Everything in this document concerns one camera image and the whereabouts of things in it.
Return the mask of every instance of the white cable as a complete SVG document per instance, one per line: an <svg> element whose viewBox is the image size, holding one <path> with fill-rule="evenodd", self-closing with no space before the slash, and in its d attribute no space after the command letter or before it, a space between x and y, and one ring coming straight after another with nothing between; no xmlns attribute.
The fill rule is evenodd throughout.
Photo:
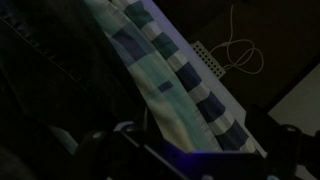
<svg viewBox="0 0 320 180"><path fill-rule="evenodd" d="M227 71L227 70L230 70L232 68L236 68L244 73L247 73L247 74L259 74L263 67L264 67L264 58L263 58L263 54L262 52L257 49L253 43L253 41L251 40L248 40L248 39L239 39L239 40L235 40L235 41L232 41L233 39L233 5L231 6L231 10L230 10L230 38L229 38L229 41L228 42L223 42L221 43L220 45L214 47L211 49L210 53L212 53L214 50L220 48L220 47L227 47L227 57L228 57L228 60L230 61L231 64L228 64L226 66L224 66L223 68ZM235 44L235 43L239 43L239 42L248 42L252 45L252 47L250 49L248 49L246 52L244 52L240 58L238 58L238 60L236 61L233 61L230 57L230 46L232 44ZM254 71L254 72L250 72L250 71L247 71L247 70L244 70L243 68L241 68L240 66L243 66L245 65L253 56L254 52L258 52L260 54L260 57L261 57L261 67L257 70L257 71ZM247 59L245 59L243 61L243 58L248 54L250 53L249 57Z"/></svg>

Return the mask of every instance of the checkered pattern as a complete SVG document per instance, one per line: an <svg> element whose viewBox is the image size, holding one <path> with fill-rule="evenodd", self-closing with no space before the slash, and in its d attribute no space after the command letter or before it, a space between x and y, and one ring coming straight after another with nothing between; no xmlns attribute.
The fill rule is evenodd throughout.
<svg viewBox="0 0 320 180"><path fill-rule="evenodd" d="M158 49L214 132L223 150L255 152L253 143L239 123L204 83L188 58L177 48L153 20L140 0L113 0L112 3L122 10Z"/></svg>
<svg viewBox="0 0 320 180"><path fill-rule="evenodd" d="M178 77L141 30L109 1L84 1L135 80L164 137L188 152L196 149L221 150L208 124ZM138 1L126 1L118 6L127 7L136 2ZM148 16L141 18L135 19L137 24L140 20L140 25L143 21L152 20ZM167 40L155 39L159 43ZM171 56L172 48L161 47L162 54ZM181 63L173 63L177 68L184 66Z"/></svg>

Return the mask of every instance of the black object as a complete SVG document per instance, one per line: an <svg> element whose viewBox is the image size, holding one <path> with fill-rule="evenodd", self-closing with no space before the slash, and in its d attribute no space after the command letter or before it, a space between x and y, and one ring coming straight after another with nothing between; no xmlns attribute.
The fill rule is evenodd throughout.
<svg viewBox="0 0 320 180"><path fill-rule="evenodd" d="M186 154L162 138L133 127L113 134L90 133L74 157L77 163L70 168L74 173L66 179L293 179L301 161L303 134L285 125L274 135L269 154L263 159L236 152ZM314 161L304 157L304 162L317 163Z"/></svg>

